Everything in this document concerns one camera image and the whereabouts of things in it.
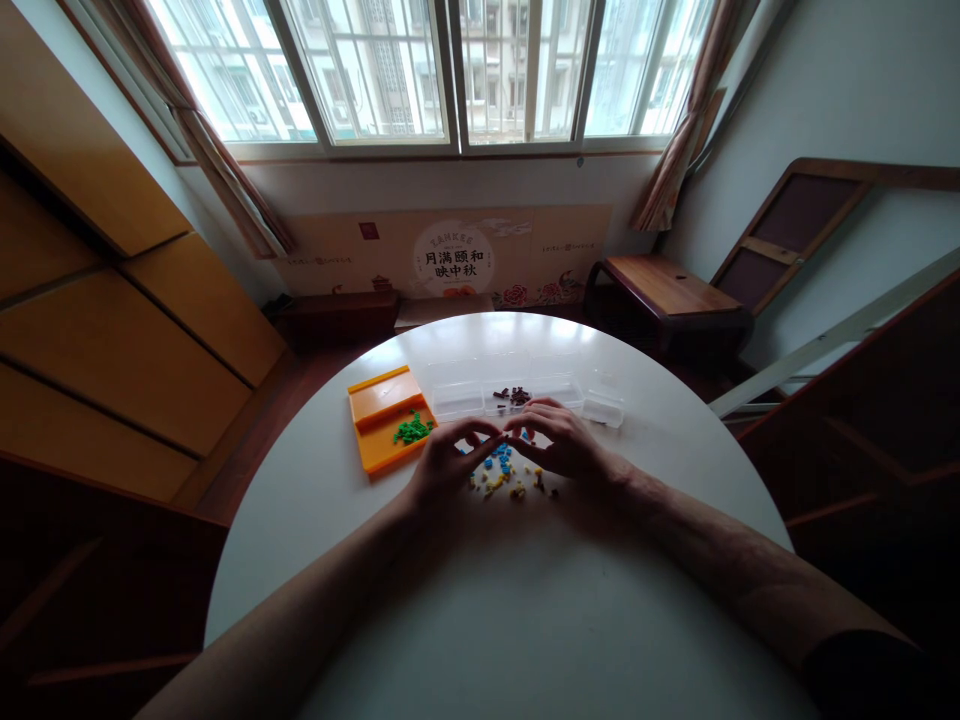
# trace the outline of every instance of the cabinet door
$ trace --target cabinet door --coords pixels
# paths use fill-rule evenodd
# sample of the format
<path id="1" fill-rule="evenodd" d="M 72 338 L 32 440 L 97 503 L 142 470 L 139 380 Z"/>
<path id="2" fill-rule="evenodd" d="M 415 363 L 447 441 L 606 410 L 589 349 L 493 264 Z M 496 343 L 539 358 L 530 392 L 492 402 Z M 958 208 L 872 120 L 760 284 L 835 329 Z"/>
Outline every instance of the cabinet door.
<path id="1" fill-rule="evenodd" d="M 199 455 L 251 395 L 113 270 L 0 314 L 0 352 Z"/>
<path id="2" fill-rule="evenodd" d="M 0 135 L 122 254 L 191 230 L 12 2 L 0 3 L 0 67 Z"/>
<path id="3" fill-rule="evenodd" d="M 197 462 L 0 364 L 0 451 L 170 502 Z"/>
<path id="4" fill-rule="evenodd" d="M 65 225 L 0 173 L 0 300 L 97 262 Z"/>
<path id="5" fill-rule="evenodd" d="M 253 386 L 263 381 L 286 349 L 196 233 L 124 263 L 123 272 Z"/>

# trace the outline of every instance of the forearm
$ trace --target forearm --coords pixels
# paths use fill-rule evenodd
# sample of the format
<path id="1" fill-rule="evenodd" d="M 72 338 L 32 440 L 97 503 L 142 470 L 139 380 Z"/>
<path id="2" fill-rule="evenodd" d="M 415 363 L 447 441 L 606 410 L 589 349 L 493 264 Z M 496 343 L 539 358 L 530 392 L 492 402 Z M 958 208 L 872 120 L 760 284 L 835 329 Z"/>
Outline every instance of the forearm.
<path id="1" fill-rule="evenodd" d="M 743 523 L 633 466 L 618 475 L 617 492 L 645 531 L 794 667 L 844 630 L 906 640 L 829 577 Z"/>
<path id="2" fill-rule="evenodd" d="M 288 714 L 421 517 L 401 493 L 224 633 L 138 717 Z"/>

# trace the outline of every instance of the orange tray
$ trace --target orange tray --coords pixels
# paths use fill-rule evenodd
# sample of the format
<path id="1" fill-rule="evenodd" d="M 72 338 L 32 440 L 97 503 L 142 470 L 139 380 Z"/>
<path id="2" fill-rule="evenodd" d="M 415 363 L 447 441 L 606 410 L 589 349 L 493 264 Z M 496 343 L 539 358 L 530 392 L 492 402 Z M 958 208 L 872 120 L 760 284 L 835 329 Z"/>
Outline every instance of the orange tray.
<path id="1" fill-rule="evenodd" d="M 420 422 L 436 418 L 430 412 L 417 380 L 406 365 L 370 380 L 347 388 L 353 428 L 360 448 L 360 463 L 368 475 L 383 470 L 401 458 L 420 449 L 427 438 L 404 445 L 393 442 L 393 436 L 402 422 L 413 418 L 410 411 L 420 413 Z"/>

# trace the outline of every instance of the curtain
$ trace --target curtain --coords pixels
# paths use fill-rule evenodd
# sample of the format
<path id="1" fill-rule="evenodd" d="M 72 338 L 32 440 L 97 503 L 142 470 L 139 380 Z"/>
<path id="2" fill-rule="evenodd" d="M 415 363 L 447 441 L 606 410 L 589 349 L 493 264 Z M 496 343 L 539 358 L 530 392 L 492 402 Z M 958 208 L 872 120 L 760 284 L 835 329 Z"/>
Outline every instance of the curtain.
<path id="1" fill-rule="evenodd" d="M 286 257 L 295 243 L 200 112 L 146 0 L 94 0 L 94 4 L 170 109 L 190 151 L 254 257 Z"/>
<path id="2" fill-rule="evenodd" d="M 670 229 L 680 186 L 700 137 L 704 113 L 756 7 L 755 0 L 717 0 L 693 70 L 685 114 L 660 156 L 653 177 L 640 194 L 630 222 L 634 230 Z"/>

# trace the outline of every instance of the white round table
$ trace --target white round table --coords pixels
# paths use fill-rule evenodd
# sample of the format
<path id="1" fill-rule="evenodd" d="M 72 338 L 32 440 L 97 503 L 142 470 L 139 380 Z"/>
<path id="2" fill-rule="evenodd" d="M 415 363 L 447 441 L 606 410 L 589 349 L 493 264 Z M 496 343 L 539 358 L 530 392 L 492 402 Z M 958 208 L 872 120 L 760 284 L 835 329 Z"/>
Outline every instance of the white round table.
<path id="1" fill-rule="evenodd" d="M 790 547 L 736 441 L 659 364 L 566 320 L 466 315 L 372 349 L 283 431 L 227 538 L 206 643 L 383 507 L 412 474 L 413 461 L 370 483 L 348 386 L 407 364 L 426 391 L 430 363 L 518 349 L 579 351 L 581 385 L 592 368 L 617 375 L 623 425 L 589 424 L 604 445 Z M 780 662 L 619 513 L 549 473 L 559 501 L 525 479 L 523 503 L 505 490 L 487 502 L 464 491 L 414 538 L 300 717 L 816 717 Z"/>

